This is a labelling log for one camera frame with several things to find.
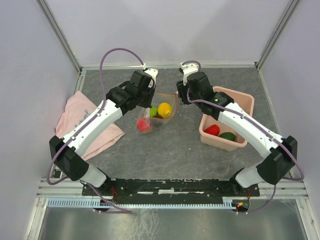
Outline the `red apple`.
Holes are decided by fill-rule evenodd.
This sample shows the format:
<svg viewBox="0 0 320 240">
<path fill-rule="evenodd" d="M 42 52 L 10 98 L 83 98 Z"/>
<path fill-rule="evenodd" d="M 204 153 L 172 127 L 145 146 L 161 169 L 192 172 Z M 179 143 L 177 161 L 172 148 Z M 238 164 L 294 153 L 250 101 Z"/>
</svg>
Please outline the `red apple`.
<svg viewBox="0 0 320 240">
<path fill-rule="evenodd" d="M 146 133 L 151 129 L 152 125 L 148 118 L 140 118 L 136 122 L 136 127 L 141 133 Z"/>
</svg>

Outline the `dark purple plum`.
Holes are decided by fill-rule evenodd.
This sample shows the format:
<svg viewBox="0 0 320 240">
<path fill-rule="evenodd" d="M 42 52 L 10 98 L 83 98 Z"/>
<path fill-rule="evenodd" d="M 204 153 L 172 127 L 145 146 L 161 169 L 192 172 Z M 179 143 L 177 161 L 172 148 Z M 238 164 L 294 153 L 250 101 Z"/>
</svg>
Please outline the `dark purple plum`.
<svg viewBox="0 0 320 240">
<path fill-rule="evenodd" d="M 156 115 L 156 116 L 154 116 L 155 118 L 157 118 L 157 119 L 165 119 L 166 117 L 163 117 L 163 116 L 161 116 L 161 115 Z"/>
</svg>

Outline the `yellow lemon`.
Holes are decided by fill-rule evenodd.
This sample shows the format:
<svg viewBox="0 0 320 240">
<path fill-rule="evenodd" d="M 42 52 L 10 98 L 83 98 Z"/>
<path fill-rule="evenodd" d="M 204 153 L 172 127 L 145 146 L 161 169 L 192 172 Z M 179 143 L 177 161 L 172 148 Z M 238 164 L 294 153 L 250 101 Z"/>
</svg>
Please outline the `yellow lemon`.
<svg viewBox="0 0 320 240">
<path fill-rule="evenodd" d="M 167 102 L 162 102 L 158 106 L 157 112 L 158 112 L 158 115 L 168 118 L 171 115 L 172 106 Z"/>
</svg>

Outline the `clear zip top bag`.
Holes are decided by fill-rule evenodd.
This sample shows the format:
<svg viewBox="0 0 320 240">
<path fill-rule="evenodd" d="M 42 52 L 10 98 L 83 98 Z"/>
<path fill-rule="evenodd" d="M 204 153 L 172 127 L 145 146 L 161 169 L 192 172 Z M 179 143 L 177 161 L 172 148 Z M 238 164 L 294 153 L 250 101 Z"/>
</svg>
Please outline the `clear zip top bag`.
<svg viewBox="0 0 320 240">
<path fill-rule="evenodd" d="M 176 114 L 178 109 L 178 92 L 155 92 L 150 108 L 142 108 L 136 127 L 139 133 L 149 134 L 163 128 Z"/>
</svg>

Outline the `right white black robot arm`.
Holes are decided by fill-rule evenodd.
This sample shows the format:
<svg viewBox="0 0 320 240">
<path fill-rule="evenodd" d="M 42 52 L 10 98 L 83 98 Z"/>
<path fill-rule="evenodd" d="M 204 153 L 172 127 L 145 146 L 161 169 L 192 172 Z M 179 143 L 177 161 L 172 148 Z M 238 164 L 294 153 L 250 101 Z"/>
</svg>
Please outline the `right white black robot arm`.
<svg viewBox="0 0 320 240">
<path fill-rule="evenodd" d="M 196 104 L 205 114 L 235 130 L 263 157 L 260 163 L 239 170 L 229 183 L 231 193 L 242 195 L 248 187 L 266 182 L 277 185 L 297 163 L 298 142 L 283 137 L 247 114 L 226 92 L 214 91 L 207 75 L 198 71 L 176 83 L 179 98 Z"/>
</svg>

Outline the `pink plastic bin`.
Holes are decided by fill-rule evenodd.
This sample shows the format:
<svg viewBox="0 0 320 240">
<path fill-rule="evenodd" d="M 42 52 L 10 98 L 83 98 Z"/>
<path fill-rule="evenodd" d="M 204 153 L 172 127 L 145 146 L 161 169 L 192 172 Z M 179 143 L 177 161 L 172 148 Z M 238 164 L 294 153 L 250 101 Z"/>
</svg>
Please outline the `pink plastic bin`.
<svg viewBox="0 0 320 240">
<path fill-rule="evenodd" d="M 247 114 L 251 117 L 253 116 L 255 99 L 252 95 L 221 86 L 214 86 L 213 91 L 226 93 L 233 98 Z M 212 125 L 217 125 L 219 127 L 220 132 L 217 136 L 205 132 L 205 130 Z M 198 131 L 201 143 L 229 152 L 235 151 L 238 148 L 243 148 L 248 143 L 248 141 L 239 135 L 234 129 L 205 114 L 202 115 Z M 233 133 L 235 135 L 235 141 L 221 138 L 220 135 L 223 133 Z"/>
</svg>

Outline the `small red fruit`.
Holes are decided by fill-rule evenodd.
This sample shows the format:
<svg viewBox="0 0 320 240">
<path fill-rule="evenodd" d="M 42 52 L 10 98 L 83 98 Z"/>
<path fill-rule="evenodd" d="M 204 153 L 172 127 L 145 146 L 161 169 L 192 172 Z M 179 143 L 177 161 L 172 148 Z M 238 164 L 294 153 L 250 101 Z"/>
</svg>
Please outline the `small red fruit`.
<svg viewBox="0 0 320 240">
<path fill-rule="evenodd" d="M 207 127 L 204 132 L 206 134 L 210 134 L 210 135 L 213 135 L 213 136 L 218 136 L 220 134 L 220 127 L 216 124 L 213 124 L 209 127 Z"/>
</svg>

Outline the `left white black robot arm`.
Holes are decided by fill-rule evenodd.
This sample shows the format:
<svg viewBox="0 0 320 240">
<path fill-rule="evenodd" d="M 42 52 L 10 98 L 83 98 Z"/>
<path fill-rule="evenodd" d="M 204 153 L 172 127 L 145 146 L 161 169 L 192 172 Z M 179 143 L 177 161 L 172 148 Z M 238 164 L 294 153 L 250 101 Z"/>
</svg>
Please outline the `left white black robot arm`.
<svg viewBox="0 0 320 240">
<path fill-rule="evenodd" d="M 49 141 L 52 164 L 70 180 L 88 183 L 99 195 L 106 195 L 111 189 L 110 178 L 82 157 L 96 138 L 127 112 L 136 107 L 151 107 L 157 75 L 158 70 L 153 68 L 134 71 L 130 80 L 105 94 L 83 123 L 62 138 L 53 136 Z"/>
</svg>

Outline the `green apple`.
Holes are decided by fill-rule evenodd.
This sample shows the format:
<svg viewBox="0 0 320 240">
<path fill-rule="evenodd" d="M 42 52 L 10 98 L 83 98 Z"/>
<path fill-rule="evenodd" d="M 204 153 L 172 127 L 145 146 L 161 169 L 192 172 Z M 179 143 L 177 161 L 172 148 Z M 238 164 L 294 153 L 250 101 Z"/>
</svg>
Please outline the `green apple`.
<svg viewBox="0 0 320 240">
<path fill-rule="evenodd" d="M 156 106 L 152 107 L 150 110 L 149 110 L 149 116 L 151 118 L 157 118 L 158 117 L 158 108 Z"/>
</svg>

